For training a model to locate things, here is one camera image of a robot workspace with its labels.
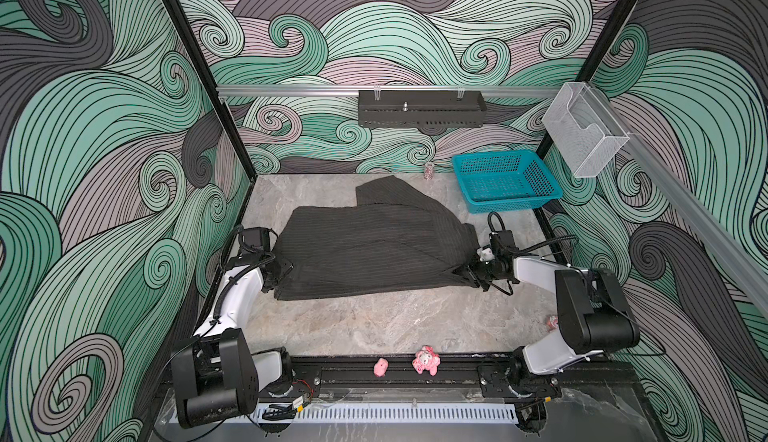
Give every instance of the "small pink figure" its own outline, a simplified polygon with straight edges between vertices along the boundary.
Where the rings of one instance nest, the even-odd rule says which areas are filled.
[[[440,356],[433,352],[431,347],[425,345],[422,350],[416,352],[416,358],[411,364],[419,373],[426,369],[429,370],[429,375],[436,375],[437,366],[440,365]]]
[[[385,358],[380,358],[378,362],[376,362],[376,365],[373,366],[373,373],[376,374],[377,377],[384,377],[384,373],[386,373],[386,368],[389,367],[389,361]]]

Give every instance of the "blue basket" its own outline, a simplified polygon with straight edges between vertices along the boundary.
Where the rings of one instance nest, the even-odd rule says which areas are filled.
[[[462,154],[452,160],[472,214],[539,208],[563,196],[558,181],[530,150]]]

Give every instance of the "swirl pattern wall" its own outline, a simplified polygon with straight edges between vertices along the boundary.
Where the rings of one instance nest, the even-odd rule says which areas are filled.
[[[616,0],[181,0],[221,84],[540,85],[576,77]],[[258,172],[451,170],[533,149],[540,100],[490,100],[481,129],[355,127],[355,100],[237,97]]]
[[[612,4],[605,7],[606,13]],[[598,13],[596,18],[606,14]],[[768,271],[768,0],[639,0],[594,82],[632,132]],[[671,440],[762,441],[768,434],[768,322],[652,180],[620,152],[545,207],[576,233],[578,264],[611,268],[654,342],[631,361]]]
[[[161,0],[0,0],[0,47],[4,439],[136,440],[248,180]]]

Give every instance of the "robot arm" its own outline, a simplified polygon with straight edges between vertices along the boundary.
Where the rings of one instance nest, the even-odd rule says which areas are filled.
[[[274,261],[266,229],[240,227],[240,250],[224,266],[216,304],[194,336],[174,346],[171,373],[182,427],[252,414],[258,393],[283,378],[287,352],[251,355],[241,329],[264,289],[264,274],[268,284],[274,280],[269,270]]]
[[[464,273],[483,290],[495,287],[505,294],[512,291],[494,281],[506,278],[510,288],[521,282],[534,284],[555,294],[558,304],[558,328],[522,350],[529,373],[554,374],[593,355],[638,344],[640,330],[615,275],[531,255],[538,246],[518,249],[503,222],[502,230],[494,230],[494,215],[501,221],[496,212],[488,215],[490,245],[464,267]]]

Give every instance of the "pinstriped fabric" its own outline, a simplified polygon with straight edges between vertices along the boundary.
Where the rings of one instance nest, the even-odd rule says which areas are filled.
[[[275,254],[294,264],[279,300],[469,284],[452,274],[477,250],[475,227],[395,178],[359,186],[357,207],[299,207]]]

